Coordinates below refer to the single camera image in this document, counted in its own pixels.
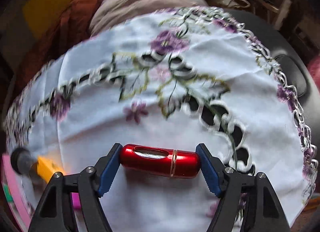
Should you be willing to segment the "orange plastic clip toy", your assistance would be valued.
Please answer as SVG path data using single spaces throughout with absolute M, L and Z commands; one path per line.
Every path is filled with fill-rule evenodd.
M 51 159 L 43 156 L 37 157 L 36 172 L 46 183 L 49 183 L 51 177 L 56 172 L 61 172 L 62 174 L 65 174 L 63 168 L 54 163 Z

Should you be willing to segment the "dark grey cylindrical jar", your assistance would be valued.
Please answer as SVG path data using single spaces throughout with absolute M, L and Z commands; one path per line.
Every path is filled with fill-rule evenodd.
M 10 163 L 13 170 L 19 175 L 30 176 L 36 173 L 37 159 L 26 148 L 17 147 L 10 156 Z

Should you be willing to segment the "magenta plastic funnel toy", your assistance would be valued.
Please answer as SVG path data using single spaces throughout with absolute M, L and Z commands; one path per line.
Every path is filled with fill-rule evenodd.
M 78 193 L 71 193 L 72 197 L 72 204 L 74 210 L 80 210 L 81 209 L 81 203 L 80 203 L 80 197 Z

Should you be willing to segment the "white embroidered floral tablecloth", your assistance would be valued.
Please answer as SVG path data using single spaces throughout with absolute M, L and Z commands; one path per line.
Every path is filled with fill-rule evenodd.
M 264 172 L 293 225 L 318 174 L 319 94 L 288 42 L 258 17 L 216 7 L 137 16 L 44 66 L 4 121 L 7 151 L 73 174 L 120 143 L 210 153 Z

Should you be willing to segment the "beige pink pillow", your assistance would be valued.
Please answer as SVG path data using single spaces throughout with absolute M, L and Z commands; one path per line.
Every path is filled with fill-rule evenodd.
M 103 0 L 89 25 L 91 36 L 136 16 L 176 7 L 207 6 L 205 0 Z

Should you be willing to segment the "red metal capsule tube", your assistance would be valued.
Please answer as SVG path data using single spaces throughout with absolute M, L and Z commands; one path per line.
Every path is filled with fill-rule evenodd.
M 123 167 L 170 178 L 191 179 L 200 170 L 195 152 L 127 144 L 120 152 Z

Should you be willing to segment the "rust brown quilted jacket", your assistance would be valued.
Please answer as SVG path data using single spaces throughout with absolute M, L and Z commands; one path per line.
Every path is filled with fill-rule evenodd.
M 36 41 L 17 70 L 15 88 L 20 92 L 50 60 L 56 60 L 89 38 L 89 24 L 102 0 L 30 0 L 24 17 Z

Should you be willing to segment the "pink shallow cardboard box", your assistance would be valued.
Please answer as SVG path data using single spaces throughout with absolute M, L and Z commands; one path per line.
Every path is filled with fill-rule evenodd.
M 10 156 L 7 154 L 2 155 L 2 168 L 2 183 L 7 184 L 12 196 L 12 202 L 9 203 L 10 210 L 21 231 L 28 231 L 31 222 L 29 205 L 22 191 L 22 180 L 11 167 Z

